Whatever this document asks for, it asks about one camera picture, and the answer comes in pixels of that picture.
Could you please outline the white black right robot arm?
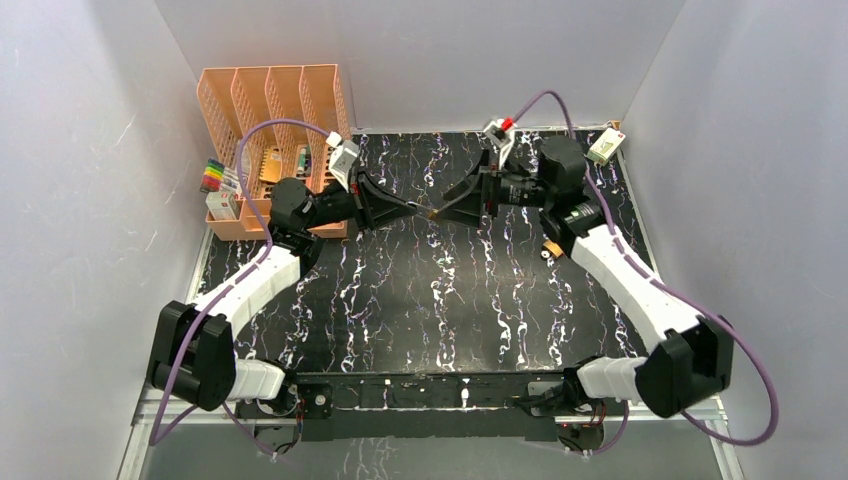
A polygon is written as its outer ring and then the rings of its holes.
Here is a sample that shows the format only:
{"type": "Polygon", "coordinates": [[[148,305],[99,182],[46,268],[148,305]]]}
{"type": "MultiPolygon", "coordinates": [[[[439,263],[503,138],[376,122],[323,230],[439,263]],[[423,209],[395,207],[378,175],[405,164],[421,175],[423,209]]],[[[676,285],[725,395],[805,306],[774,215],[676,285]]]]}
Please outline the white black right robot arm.
{"type": "Polygon", "coordinates": [[[588,272],[641,336],[646,356],[583,360],[565,370],[561,386],[531,395],[531,407],[561,398],[564,407],[587,414],[602,400],[616,399],[669,418],[729,387],[733,340],[717,321],[660,289],[656,275],[621,239],[586,169],[581,145],[567,135],[542,142],[534,172],[493,162],[484,151],[432,217],[478,228],[502,206],[538,209],[546,255],[567,257],[588,272]]]}

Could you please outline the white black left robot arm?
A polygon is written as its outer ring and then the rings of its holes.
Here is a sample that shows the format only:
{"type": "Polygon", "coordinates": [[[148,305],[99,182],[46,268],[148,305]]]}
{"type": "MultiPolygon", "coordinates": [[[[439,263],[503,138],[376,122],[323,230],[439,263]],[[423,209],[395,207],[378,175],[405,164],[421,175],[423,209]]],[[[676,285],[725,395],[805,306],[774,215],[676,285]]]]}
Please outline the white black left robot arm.
{"type": "Polygon", "coordinates": [[[237,358],[238,334],[313,268],[323,247],[313,229],[352,220],[361,230],[376,230],[417,211],[361,170],[348,185],[333,180],[318,194],[298,179],[282,179],[271,189],[272,242],[215,289],[189,303],[171,301],[160,311],[147,382],[206,411],[227,401],[260,400],[275,416],[290,414],[298,404],[297,387],[273,361],[237,358]]]}

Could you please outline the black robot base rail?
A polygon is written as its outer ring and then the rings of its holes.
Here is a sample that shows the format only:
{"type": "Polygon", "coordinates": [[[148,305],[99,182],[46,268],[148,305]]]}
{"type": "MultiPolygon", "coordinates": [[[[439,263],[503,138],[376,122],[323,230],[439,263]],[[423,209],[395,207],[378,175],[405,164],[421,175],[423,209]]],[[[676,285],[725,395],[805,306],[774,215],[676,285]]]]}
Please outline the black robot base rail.
{"type": "Polygon", "coordinates": [[[296,373],[280,401],[241,401],[236,414],[257,426],[295,423],[303,439],[370,437],[560,438],[597,443],[606,420],[624,412],[613,400],[588,400],[561,371],[296,373]]]}

